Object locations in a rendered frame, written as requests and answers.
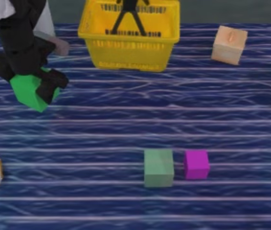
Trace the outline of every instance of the magenta block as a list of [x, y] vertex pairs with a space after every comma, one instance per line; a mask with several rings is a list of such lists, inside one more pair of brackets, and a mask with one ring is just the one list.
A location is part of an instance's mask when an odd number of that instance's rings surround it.
[[208, 152], [205, 150], [187, 150], [184, 157], [184, 168], [186, 179], [206, 179], [210, 171]]

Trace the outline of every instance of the green block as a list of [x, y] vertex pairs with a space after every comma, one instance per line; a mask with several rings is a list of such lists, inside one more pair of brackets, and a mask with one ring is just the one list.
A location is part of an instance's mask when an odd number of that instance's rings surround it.
[[[14, 94], [20, 103], [38, 112], [43, 112], [47, 108], [48, 104], [35, 93], [35, 90], [39, 87], [40, 83], [41, 79], [34, 75], [15, 75], [10, 81]], [[53, 100], [59, 95], [59, 93], [60, 89], [57, 88], [55, 90]]]
[[171, 187], [173, 180], [173, 151], [170, 149], [144, 150], [145, 187]]

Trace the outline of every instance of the dark background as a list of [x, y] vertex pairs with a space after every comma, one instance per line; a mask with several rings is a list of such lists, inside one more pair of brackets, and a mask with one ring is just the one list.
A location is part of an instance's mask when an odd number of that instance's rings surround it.
[[[49, 0], [55, 23], [79, 23], [85, 0]], [[182, 23], [271, 23], [271, 0], [181, 0]]]

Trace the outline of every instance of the basket handle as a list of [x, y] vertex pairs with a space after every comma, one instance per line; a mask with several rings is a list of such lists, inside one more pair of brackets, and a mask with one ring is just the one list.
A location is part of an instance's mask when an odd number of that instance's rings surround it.
[[[120, 4], [121, 2], [122, 2], [122, 0], [116, 0], [117, 4]], [[149, 5], [149, 0], [143, 0], [143, 2], [147, 6]], [[141, 22], [141, 19], [140, 19], [138, 13], [136, 12], [137, 3], [138, 3], [138, 0], [123, 0], [123, 9], [119, 14], [119, 16], [113, 26], [113, 29], [111, 30], [111, 34], [117, 35], [118, 27], [120, 26], [125, 14], [129, 12], [134, 17], [135, 23], [136, 23], [137, 27], [139, 28], [141, 35], [146, 36], [146, 32], [145, 32], [145, 29], [144, 29], [143, 24]]]

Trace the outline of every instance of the wooden table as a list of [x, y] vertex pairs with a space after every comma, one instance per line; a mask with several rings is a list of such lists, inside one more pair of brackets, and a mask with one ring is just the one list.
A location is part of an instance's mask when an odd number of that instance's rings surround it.
[[[164, 73], [95, 69], [77, 25], [70, 85], [44, 113], [0, 79], [0, 230], [271, 230], [271, 24], [249, 31], [238, 67], [210, 60], [217, 24], [181, 27]], [[143, 187], [143, 148], [173, 148], [172, 188]], [[184, 149], [209, 151], [185, 181]]]

